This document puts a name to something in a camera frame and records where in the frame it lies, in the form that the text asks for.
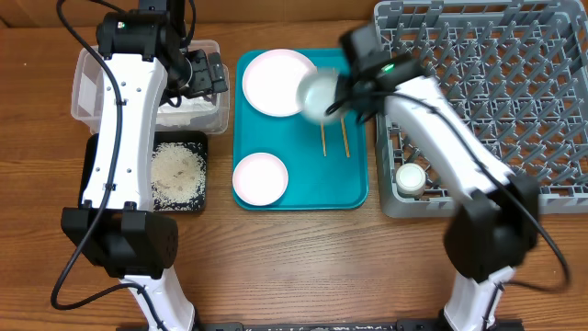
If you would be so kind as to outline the white cup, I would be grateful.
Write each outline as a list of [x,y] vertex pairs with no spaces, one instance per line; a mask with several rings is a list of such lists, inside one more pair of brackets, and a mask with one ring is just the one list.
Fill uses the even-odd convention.
[[404,198],[419,199],[426,187],[426,173],[415,163],[401,165],[395,175],[397,191]]

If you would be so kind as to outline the grey bowl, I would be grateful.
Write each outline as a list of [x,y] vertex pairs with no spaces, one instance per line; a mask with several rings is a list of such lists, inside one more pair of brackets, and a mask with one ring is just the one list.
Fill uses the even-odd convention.
[[330,124],[341,118],[341,112],[328,115],[326,110],[335,102],[339,73],[334,69],[318,70],[305,75],[297,89],[301,115],[314,124]]

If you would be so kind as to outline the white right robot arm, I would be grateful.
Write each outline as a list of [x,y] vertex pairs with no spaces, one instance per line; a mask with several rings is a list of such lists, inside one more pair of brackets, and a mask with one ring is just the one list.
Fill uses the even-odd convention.
[[360,122],[380,113],[398,123],[456,203],[444,248],[457,274],[435,329],[522,329],[521,321],[498,321],[494,314],[516,268],[537,244],[537,182],[486,149],[435,77],[410,54],[393,57],[383,50],[372,27],[352,29],[339,43],[351,73],[339,78],[326,112],[350,106]]

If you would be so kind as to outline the small white rice plate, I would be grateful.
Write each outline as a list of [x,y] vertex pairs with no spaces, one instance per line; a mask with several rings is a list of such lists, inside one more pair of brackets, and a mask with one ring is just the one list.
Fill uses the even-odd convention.
[[232,186],[243,202],[253,206],[270,205],[286,192],[288,170],[273,154],[249,154],[234,168]]

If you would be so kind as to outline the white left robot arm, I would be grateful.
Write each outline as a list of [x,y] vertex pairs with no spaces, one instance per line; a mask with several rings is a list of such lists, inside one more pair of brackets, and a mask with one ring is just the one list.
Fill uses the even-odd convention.
[[165,102],[228,89],[217,53],[190,49],[197,18],[190,1],[109,5],[86,52],[103,74],[96,148],[85,183],[61,227],[84,257],[131,293],[150,330],[199,330],[198,311],[175,273],[178,227],[153,210],[151,166],[156,115]]

